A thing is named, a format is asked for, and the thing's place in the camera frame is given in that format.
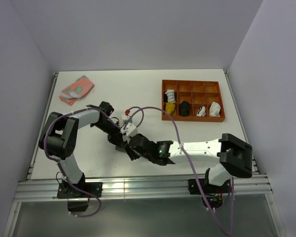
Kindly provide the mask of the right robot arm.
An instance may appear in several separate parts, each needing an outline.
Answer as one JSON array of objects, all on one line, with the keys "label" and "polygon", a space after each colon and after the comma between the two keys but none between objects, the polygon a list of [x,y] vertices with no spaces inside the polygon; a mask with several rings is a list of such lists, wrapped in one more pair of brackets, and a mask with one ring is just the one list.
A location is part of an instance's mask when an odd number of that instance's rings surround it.
[{"label": "right robot arm", "polygon": [[221,138],[205,142],[179,143],[178,141],[153,142],[142,134],[127,141],[135,158],[144,157],[157,165],[192,162],[208,162],[215,166],[206,171],[204,188],[215,192],[232,177],[252,177],[252,146],[232,134],[224,133]]}]

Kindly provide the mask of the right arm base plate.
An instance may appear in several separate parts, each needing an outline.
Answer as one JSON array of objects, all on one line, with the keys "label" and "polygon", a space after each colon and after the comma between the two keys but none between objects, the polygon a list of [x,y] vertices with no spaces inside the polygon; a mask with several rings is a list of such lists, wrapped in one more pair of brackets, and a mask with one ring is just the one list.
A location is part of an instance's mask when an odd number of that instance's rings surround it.
[{"label": "right arm base plate", "polygon": [[[211,184],[205,184],[204,178],[199,178],[199,183],[206,196],[216,194],[228,194],[231,190],[231,182],[227,180],[221,186],[215,186]],[[195,179],[188,179],[188,191],[191,195],[201,195],[200,189]]]}]

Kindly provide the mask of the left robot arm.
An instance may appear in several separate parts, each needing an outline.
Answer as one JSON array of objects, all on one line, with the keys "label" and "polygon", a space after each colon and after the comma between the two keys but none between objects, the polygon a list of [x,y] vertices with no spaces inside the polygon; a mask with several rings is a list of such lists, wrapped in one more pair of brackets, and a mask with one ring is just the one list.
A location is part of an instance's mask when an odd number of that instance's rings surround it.
[{"label": "left robot arm", "polygon": [[74,197],[86,192],[85,176],[74,157],[78,130],[88,125],[96,127],[108,135],[108,142],[122,148],[120,127],[110,118],[113,111],[112,105],[103,101],[99,106],[88,105],[66,115],[52,112],[47,118],[38,146],[49,160],[57,163]]}]

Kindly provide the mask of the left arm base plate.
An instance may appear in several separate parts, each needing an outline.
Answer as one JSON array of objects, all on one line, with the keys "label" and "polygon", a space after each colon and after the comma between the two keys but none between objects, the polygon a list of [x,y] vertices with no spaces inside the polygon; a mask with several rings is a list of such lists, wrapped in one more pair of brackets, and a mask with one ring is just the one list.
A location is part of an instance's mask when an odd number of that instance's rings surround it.
[{"label": "left arm base plate", "polygon": [[71,199],[71,198],[91,198],[96,196],[98,198],[102,195],[102,182],[87,182],[79,186],[82,191],[78,191],[66,182],[62,182],[58,187],[58,199]]}]

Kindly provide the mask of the white black striped sock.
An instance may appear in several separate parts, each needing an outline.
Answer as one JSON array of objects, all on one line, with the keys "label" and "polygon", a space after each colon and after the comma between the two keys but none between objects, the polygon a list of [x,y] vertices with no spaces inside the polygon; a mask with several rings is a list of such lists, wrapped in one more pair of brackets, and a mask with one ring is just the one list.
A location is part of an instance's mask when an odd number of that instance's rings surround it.
[{"label": "white black striped sock", "polygon": [[175,90],[174,89],[168,89],[167,91],[165,91],[163,101],[165,103],[175,103],[176,102]]}]

